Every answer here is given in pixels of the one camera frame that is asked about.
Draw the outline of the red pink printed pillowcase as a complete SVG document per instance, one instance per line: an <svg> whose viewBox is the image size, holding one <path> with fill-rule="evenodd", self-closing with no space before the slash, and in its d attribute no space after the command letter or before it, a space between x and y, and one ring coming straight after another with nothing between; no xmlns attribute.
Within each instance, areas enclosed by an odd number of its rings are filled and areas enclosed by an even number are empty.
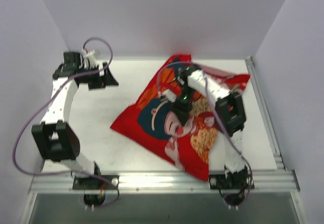
<svg viewBox="0 0 324 224"><path fill-rule="evenodd" d="M125 109L111 129L134 140L155 155L201 181L209 179L209 151L218 129L204 96L195 93L188 122L181 125L168 100L158 98L158 89L179 95L179 71L191 61L190 54L175 54L163 64L135 104Z"/></svg>

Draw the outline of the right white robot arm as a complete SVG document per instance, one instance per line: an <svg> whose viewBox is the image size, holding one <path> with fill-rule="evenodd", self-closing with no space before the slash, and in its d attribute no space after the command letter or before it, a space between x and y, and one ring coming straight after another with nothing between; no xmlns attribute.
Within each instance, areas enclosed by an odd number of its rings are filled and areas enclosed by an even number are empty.
<svg viewBox="0 0 324 224"><path fill-rule="evenodd" d="M240 171L248 165L242 155L242 132L246 114L241 94L216 82L196 64L181 70L177 81L181 92L173 101L171 111L184 125L189 119L194 93L198 92L207 99L216 125L230 145L225 148L225 170L228 173L225 174L224 181L230 188L238 187L243 180Z"/></svg>

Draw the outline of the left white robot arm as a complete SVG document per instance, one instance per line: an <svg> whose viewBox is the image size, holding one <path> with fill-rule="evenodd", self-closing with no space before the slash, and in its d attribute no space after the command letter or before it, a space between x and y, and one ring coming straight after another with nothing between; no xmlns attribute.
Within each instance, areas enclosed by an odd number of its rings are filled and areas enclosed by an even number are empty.
<svg viewBox="0 0 324 224"><path fill-rule="evenodd" d="M99 64L98 50L64 52L64 61L53 73L53 91L46 113L31 133L44 160L61 163L75 175L84 178L90 189L102 185L102 176L96 162L89 160L80 150L80 141L69 124L73 98L80 84L89 90L118 86L108 63Z"/></svg>

